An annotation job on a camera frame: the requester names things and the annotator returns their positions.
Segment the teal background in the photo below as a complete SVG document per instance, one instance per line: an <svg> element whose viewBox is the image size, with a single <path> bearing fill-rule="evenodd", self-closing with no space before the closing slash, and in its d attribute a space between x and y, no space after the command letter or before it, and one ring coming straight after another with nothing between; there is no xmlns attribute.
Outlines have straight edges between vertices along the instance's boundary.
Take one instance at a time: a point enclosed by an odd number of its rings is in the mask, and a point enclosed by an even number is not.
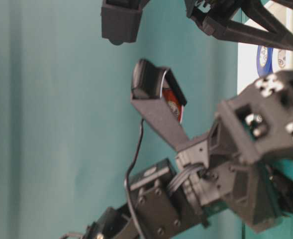
<svg viewBox="0 0 293 239"><path fill-rule="evenodd" d="M183 1L153 0L135 44L101 38L100 0L0 0L0 239L83 232L125 202L140 116L129 102L137 60L170 66L193 137L236 93L237 45L204 35ZM135 172L174 152L147 126ZM176 238L241 238L230 211Z"/></svg>

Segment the black robot bracket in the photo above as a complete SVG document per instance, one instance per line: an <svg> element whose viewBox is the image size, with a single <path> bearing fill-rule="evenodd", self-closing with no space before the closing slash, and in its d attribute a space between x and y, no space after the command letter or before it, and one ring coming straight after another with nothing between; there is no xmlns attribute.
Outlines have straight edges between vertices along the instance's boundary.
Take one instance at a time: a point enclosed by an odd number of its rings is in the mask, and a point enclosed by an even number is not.
<svg viewBox="0 0 293 239"><path fill-rule="evenodd" d="M293 71L257 79L222 101L211 129L189 139L181 122L187 103L172 71L140 60L131 103L176 152L130 178L130 193L146 238L168 239L229 208L255 232L293 214L293 180L272 163L293 160ZM85 234L62 238L136 239L127 204L108 208Z"/></svg>
<svg viewBox="0 0 293 239"><path fill-rule="evenodd" d="M293 9L293 0L273 0ZM142 10L149 0L103 0L102 37L115 45L135 42ZM293 51L293 34L261 3L261 0L185 0L187 17L207 35L217 39L243 42ZM201 10L209 6L208 11ZM241 9L265 30L232 20Z"/></svg>

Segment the screw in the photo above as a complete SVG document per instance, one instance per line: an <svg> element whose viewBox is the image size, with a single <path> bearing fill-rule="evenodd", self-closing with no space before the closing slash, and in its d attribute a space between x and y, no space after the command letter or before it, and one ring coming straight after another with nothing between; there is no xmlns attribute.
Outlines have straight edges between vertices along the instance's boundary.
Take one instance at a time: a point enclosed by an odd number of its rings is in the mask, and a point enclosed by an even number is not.
<svg viewBox="0 0 293 239"><path fill-rule="evenodd" d="M175 221L174 221L174 225L176 226L176 227L180 227L181 226L181 221L180 220L178 220L178 219L176 219Z"/></svg>
<svg viewBox="0 0 293 239"><path fill-rule="evenodd" d="M213 173L213 174L211 175L211 177L212 177L213 180L217 180L217 179L218 179L218 174Z"/></svg>
<svg viewBox="0 0 293 239"><path fill-rule="evenodd" d="M101 233L99 233L99 234L97 235L97 239L104 239L104 236L103 236Z"/></svg>
<svg viewBox="0 0 293 239"><path fill-rule="evenodd" d="M143 205L145 203L145 198L144 197L140 197L138 199L138 203L141 204L141 205Z"/></svg>
<svg viewBox="0 0 293 239"><path fill-rule="evenodd" d="M162 194L162 190L161 190L160 188L157 188L157 189L155 190L155 194L156 194L157 196L160 196L160 195Z"/></svg>
<svg viewBox="0 0 293 239"><path fill-rule="evenodd" d="M158 228L158 229L157 229L157 234L158 234L158 235L162 236L162 235L164 235L164 233L165 233L165 232L164 232L164 229L163 229L163 228Z"/></svg>

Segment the bolt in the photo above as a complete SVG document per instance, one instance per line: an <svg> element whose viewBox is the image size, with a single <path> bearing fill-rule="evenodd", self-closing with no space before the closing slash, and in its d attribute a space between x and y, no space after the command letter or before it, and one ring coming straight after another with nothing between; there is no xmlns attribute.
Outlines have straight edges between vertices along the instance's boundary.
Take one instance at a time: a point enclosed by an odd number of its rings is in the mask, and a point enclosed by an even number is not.
<svg viewBox="0 0 293 239"><path fill-rule="evenodd" d="M163 228L158 228L158 229L157 229L157 234L158 234L159 236L164 235L164 233L165 233L165 231L164 231Z"/></svg>
<svg viewBox="0 0 293 239"><path fill-rule="evenodd" d="M99 233L99 234L97 235L97 239L104 239L104 236L103 236L101 233Z"/></svg>
<svg viewBox="0 0 293 239"><path fill-rule="evenodd" d="M145 203L145 198L144 198L144 197L140 197L140 198L138 199L138 203L139 203L140 205L143 205L143 204Z"/></svg>
<svg viewBox="0 0 293 239"><path fill-rule="evenodd" d="M179 227L181 226L181 221L178 220L178 219L176 219L176 220L174 221L174 226L179 228Z"/></svg>
<svg viewBox="0 0 293 239"><path fill-rule="evenodd" d="M160 188L157 188L157 189L155 190L155 194L156 194L157 196L160 196L160 195L162 194L162 190L161 190Z"/></svg>

